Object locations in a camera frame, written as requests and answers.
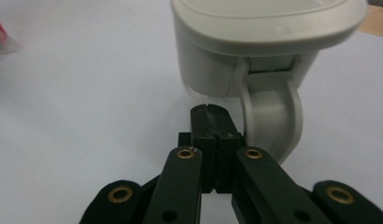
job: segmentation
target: brass screw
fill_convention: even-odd
[[[350,192],[337,186],[330,186],[326,189],[326,194],[338,203],[352,204],[354,197]]]
[[[177,156],[181,159],[190,159],[191,157],[194,156],[194,151],[189,148],[181,149],[180,151],[177,152]]]
[[[111,190],[109,194],[107,195],[107,199],[111,203],[125,203],[131,198],[131,196],[133,196],[133,190],[129,186],[124,185],[124,186],[118,186],[114,188],[113,190]]]
[[[260,159],[263,156],[261,151],[253,148],[247,149],[245,155],[247,155],[251,159]]]

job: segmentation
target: white plastic container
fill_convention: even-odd
[[[282,162],[300,140],[297,88],[318,51],[347,39],[365,0],[172,0],[180,71],[206,96],[240,97],[245,137]]]

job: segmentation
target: curved plastic handle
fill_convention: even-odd
[[[237,66],[238,87],[244,113],[244,137],[249,146],[260,147],[282,163],[298,144],[303,112],[290,71],[251,74],[248,59]]]

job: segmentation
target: white table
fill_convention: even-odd
[[[0,1],[21,48],[0,55],[0,224],[78,223],[119,179],[163,169],[189,110],[237,100],[181,83],[168,1]],[[383,209],[383,38],[323,50],[300,95],[305,128],[283,164],[301,186],[334,179]],[[236,223],[230,197],[205,195],[201,223]]]

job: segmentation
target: white lid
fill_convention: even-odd
[[[197,46],[227,55],[316,51],[347,38],[365,0],[172,0],[177,28]]]

